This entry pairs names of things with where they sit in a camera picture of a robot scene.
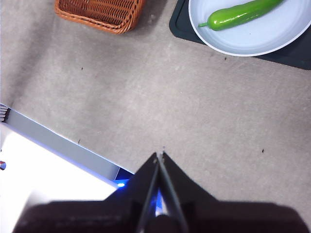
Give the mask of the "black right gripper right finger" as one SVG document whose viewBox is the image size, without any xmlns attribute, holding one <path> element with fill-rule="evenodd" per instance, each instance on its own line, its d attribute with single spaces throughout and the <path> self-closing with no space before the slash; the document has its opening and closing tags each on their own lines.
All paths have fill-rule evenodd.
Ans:
<svg viewBox="0 0 311 233">
<path fill-rule="evenodd" d="M 168 210 L 187 233 L 308 233 L 299 213 L 271 202 L 224 201 L 194 182 L 170 157 L 159 158 Z"/>
</svg>

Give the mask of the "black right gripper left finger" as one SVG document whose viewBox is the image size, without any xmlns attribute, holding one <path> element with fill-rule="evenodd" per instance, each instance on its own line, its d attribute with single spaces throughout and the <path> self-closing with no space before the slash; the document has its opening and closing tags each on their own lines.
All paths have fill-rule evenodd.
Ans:
<svg viewBox="0 0 311 233">
<path fill-rule="evenodd" d="M 26 210 L 15 233 L 139 233 L 156 215 L 157 154 L 104 200 L 53 201 Z"/>
</svg>

